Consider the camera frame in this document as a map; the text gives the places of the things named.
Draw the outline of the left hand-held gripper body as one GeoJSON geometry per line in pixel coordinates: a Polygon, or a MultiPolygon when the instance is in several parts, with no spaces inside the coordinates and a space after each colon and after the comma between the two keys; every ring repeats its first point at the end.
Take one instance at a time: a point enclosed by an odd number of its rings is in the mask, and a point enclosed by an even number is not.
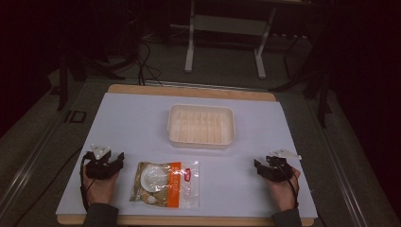
{"type": "Polygon", "coordinates": [[[91,152],[95,155],[93,161],[89,160],[86,166],[86,175],[91,179],[107,180],[117,173],[122,167],[110,166],[112,151],[110,147],[92,144],[91,152]]]}

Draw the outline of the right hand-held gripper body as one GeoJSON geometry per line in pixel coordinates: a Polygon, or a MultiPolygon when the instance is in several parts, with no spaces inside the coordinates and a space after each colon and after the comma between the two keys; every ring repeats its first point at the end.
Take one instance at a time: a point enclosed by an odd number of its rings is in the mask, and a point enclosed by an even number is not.
{"type": "Polygon", "coordinates": [[[288,159],[301,160],[302,156],[295,154],[286,149],[279,149],[271,151],[267,156],[274,156],[277,158],[276,165],[270,165],[267,161],[266,167],[268,171],[265,174],[261,174],[262,177],[276,183],[290,180],[293,172],[292,167],[288,163],[288,159]]]}

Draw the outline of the person's left hand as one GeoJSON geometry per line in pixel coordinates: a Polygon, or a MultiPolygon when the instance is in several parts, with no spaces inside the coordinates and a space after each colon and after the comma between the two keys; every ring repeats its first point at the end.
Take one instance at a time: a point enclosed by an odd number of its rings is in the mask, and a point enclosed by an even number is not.
{"type": "Polygon", "coordinates": [[[83,170],[83,185],[88,203],[111,204],[118,175],[119,173],[115,173],[110,179],[95,180],[88,178],[86,170],[83,170]]]}

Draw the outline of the person's right hand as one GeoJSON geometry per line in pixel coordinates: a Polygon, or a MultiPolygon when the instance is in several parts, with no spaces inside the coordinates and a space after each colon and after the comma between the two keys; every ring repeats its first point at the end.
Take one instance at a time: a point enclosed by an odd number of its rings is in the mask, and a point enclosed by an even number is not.
{"type": "Polygon", "coordinates": [[[293,209],[297,206],[299,192],[298,178],[301,173],[296,168],[293,168],[292,171],[293,177],[288,182],[276,183],[267,180],[271,196],[280,212],[293,209]]]}

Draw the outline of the white table mat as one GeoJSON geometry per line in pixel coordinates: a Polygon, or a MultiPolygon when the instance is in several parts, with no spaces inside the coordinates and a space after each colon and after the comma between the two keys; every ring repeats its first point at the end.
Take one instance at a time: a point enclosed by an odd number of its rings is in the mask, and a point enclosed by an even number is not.
{"type": "Polygon", "coordinates": [[[106,94],[83,148],[111,148],[125,155],[114,203],[122,216],[204,216],[267,218],[276,210],[257,174],[254,160],[274,150],[294,151],[283,108],[278,102],[179,96],[106,94]],[[231,109],[235,136],[225,149],[176,148],[168,139],[167,121],[175,104],[231,109]],[[200,204],[193,209],[162,208],[130,199],[139,163],[198,162],[200,204]]]}

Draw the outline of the black floor plate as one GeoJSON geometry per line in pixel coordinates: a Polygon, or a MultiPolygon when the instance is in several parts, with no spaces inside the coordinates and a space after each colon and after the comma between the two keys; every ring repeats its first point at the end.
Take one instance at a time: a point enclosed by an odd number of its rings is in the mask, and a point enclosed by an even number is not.
{"type": "Polygon", "coordinates": [[[69,111],[64,118],[64,123],[83,123],[87,117],[86,112],[69,111]]]}

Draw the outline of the clear orange snack packet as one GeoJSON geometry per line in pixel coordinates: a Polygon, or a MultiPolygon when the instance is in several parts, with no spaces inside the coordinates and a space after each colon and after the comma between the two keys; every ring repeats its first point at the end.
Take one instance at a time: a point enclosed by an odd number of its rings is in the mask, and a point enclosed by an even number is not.
{"type": "Polygon", "coordinates": [[[130,201],[167,208],[197,208],[200,203],[200,163],[140,162],[130,201]]]}

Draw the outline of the white plastic tray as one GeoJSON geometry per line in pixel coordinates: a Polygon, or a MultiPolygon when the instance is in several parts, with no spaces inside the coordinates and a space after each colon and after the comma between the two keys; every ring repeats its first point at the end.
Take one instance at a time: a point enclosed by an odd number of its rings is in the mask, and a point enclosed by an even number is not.
{"type": "Polygon", "coordinates": [[[167,131],[175,147],[225,149],[235,138],[234,113],[227,107],[175,104],[167,131]]]}

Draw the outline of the black metal stand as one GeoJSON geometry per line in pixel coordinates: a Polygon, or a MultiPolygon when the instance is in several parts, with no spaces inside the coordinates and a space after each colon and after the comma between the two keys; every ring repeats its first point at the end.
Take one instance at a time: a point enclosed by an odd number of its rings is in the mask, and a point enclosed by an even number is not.
{"type": "Polygon", "coordinates": [[[65,38],[61,38],[58,86],[59,111],[63,109],[68,100],[68,73],[71,73],[73,77],[78,78],[80,81],[85,80],[84,70],[79,69],[82,62],[87,63],[89,66],[96,69],[97,72],[107,76],[108,78],[122,79],[122,77],[116,75],[105,66],[102,66],[100,63],[82,54],[74,46],[67,42],[65,38]]]}
{"type": "Polygon", "coordinates": [[[275,88],[271,88],[271,92],[283,92],[297,84],[306,82],[307,85],[303,91],[303,95],[307,99],[312,99],[319,95],[319,107],[317,117],[320,125],[325,129],[325,114],[330,112],[327,105],[327,97],[329,90],[330,79],[330,53],[327,52],[327,47],[321,40],[324,34],[324,26],[307,26],[305,28],[305,36],[312,44],[304,64],[293,75],[288,69],[287,56],[292,47],[297,44],[301,37],[297,37],[290,45],[284,55],[284,65],[286,73],[290,81],[275,88]]]}

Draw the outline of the aluminium floor rail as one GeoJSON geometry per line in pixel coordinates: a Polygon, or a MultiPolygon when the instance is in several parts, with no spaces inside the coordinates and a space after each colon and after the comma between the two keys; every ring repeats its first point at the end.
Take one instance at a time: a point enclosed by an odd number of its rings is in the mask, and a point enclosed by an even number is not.
{"type": "Polygon", "coordinates": [[[34,169],[36,168],[39,158],[42,156],[42,153],[48,144],[48,141],[60,123],[61,120],[59,118],[55,118],[49,123],[45,128],[43,135],[31,149],[25,162],[14,175],[6,193],[0,198],[0,222],[7,218],[12,206],[23,192],[34,169]]]}
{"type": "Polygon", "coordinates": [[[363,193],[365,181],[370,176],[370,166],[361,153],[361,146],[348,125],[336,96],[331,92],[328,92],[327,105],[330,112],[325,114],[326,128],[320,125],[317,114],[316,120],[327,149],[337,189],[354,226],[368,227],[363,193]]]}

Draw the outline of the white metal desk frame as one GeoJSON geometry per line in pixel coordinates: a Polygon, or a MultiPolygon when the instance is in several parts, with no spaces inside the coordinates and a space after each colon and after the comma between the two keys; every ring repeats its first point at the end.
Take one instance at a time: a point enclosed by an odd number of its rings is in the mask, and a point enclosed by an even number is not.
{"type": "Polygon", "coordinates": [[[186,51],[184,71],[192,72],[194,59],[194,35],[196,30],[212,31],[220,33],[231,33],[241,35],[259,36],[261,38],[260,45],[253,51],[257,74],[260,79],[266,79],[267,74],[263,63],[262,53],[265,48],[266,41],[270,35],[270,29],[276,14],[276,7],[273,7],[267,21],[256,21],[248,19],[237,19],[219,16],[209,16],[197,14],[195,12],[196,0],[190,1],[190,18],[189,18],[189,39],[186,51]]]}

